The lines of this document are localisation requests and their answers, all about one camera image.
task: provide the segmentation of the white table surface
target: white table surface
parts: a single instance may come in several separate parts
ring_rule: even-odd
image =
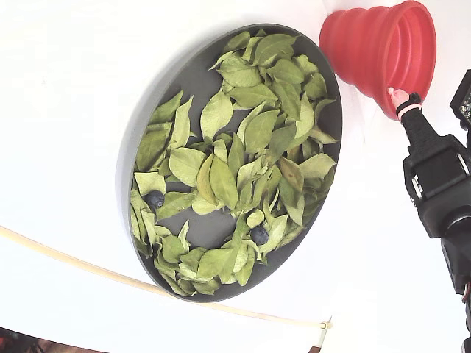
[[[245,24],[285,24],[317,42],[332,10],[398,2],[0,1],[0,224],[152,283],[124,225],[122,166],[129,126],[145,124],[136,114],[161,94],[168,69]],[[424,3],[438,40],[424,111],[464,141],[448,105],[470,66],[471,4]],[[326,353],[458,352],[464,307],[403,186],[403,128],[339,86],[344,137],[320,216],[280,269],[223,304],[313,321],[333,314]],[[319,337],[118,284],[3,238],[0,283],[0,327],[89,349],[307,352]]]

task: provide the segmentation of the pink tip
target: pink tip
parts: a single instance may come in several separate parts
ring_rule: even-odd
[[[391,96],[392,104],[394,108],[397,109],[402,103],[405,103],[409,100],[409,93],[403,90],[395,90],[394,88],[388,88],[388,93]]]

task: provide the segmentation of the red silicone funnel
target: red silicone funnel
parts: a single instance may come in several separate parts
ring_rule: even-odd
[[[391,119],[397,116],[387,87],[427,96],[436,37],[419,2],[335,11],[322,25],[319,46],[340,78],[373,97]]]

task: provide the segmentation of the leaf pile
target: leaf pile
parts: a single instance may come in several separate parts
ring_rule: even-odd
[[[318,120],[335,99],[327,97],[308,57],[294,56],[295,40],[263,30],[229,40],[210,68],[222,76],[222,86],[201,112],[198,142],[188,144],[196,136],[188,117],[193,97],[181,102],[182,91],[149,120],[135,161],[132,232],[139,252],[153,257],[176,294],[246,285],[255,263],[267,264],[269,252],[301,233],[332,185],[335,162],[323,146],[337,141]],[[220,132],[234,110],[249,112],[236,132]],[[166,193],[167,182],[191,192]],[[164,195],[161,207],[144,201],[154,190]],[[219,249],[203,249],[186,240],[188,221],[178,235],[158,225],[189,207],[200,215],[230,213],[237,218],[232,237]],[[252,239],[251,229],[266,231],[268,240]]]

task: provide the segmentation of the round tray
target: round tray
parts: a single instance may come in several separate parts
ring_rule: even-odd
[[[267,34],[285,33],[288,35],[297,36],[297,40],[293,45],[294,54],[305,54],[308,56],[311,62],[317,65],[319,72],[325,79],[329,97],[336,97],[334,103],[329,104],[322,111],[321,117],[319,119],[319,127],[322,129],[322,131],[325,131],[326,133],[336,138],[338,141],[341,141],[342,115],[340,92],[335,74],[333,73],[329,62],[319,47],[311,39],[295,29],[278,24],[253,24],[241,27],[228,32],[222,35],[220,38],[209,43],[206,47],[195,53],[193,57],[188,59],[188,62],[183,66],[180,72],[176,73],[170,85],[164,91],[165,93],[160,98],[149,98],[151,100],[155,100],[154,107],[157,107],[165,101],[168,101],[180,90],[184,91],[181,102],[187,101],[190,96],[194,94],[193,104],[191,105],[191,109],[189,111],[191,131],[201,136],[201,130],[199,128],[199,116],[203,107],[208,103],[211,96],[221,87],[222,81],[222,78],[216,71],[209,71],[208,68],[211,67],[212,64],[214,64],[218,59],[222,49],[224,48],[224,45],[231,37],[243,31],[249,31],[251,35],[254,35],[259,29],[263,29]],[[248,112],[249,110],[234,110],[233,118],[222,131],[237,131],[238,125]],[[141,118],[148,121],[150,115]],[[188,144],[194,142],[196,139],[197,138],[190,138]],[[335,161],[338,161],[339,159],[339,152],[340,142],[325,146],[325,153],[329,154]],[[131,182],[132,174],[130,177],[130,183],[128,184],[129,189]],[[186,187],[180,183],[167,183],[167,191],[189,192],[189,190],[189,187]],[[231,285],[223,285],[215,292],[213,296],[196,294],[194,296],[183,297],[175,294],[154,267],[153,259],[151,257],[146,259],[145,256],[139,253],[135,246],[134,237],[131,236],[131,238],[133,239],[135,251],[141,261],[142,266],[146,269],[146,272],[156,284],[167,290],[170,294],[184,300],[193,302],[216,302],[237,296],[238,294],[255,287],[258,283],[262,282],[277,268],[279,268],[281,264],[284,263],[286,259],[288,259],[288,257],[293,253],[293,251],[299,246],[302,239],[304,239],[313,222],[316,220],[320,210],[322,209],[322,204],[319,206],[318,210],[306,228],[301,231],[296,239],[284,247],[278,249],[277,251],[270,252],[267,255],[268,265],[254,265],[252,275],[244,287],[241,287],[237,282]],[[170,218],[163,219],[162,221],[159,221],[159,224],[170,229],[173,234],[178,234],[182,225],[187,219],[190,221],[190,231],[188,232],[187,240],[191,243],[192,246],[202,246],[206,249],[219,248],[224,243],[224,239],[227,236],[232,235],[236,226],[236,220],[231,215],[224,215],[218,210],[208,215],[197,215],[191,208]],[[127,222],[129,224],[130,234],[132,234],[130,228],[130,219],[127,219]]]

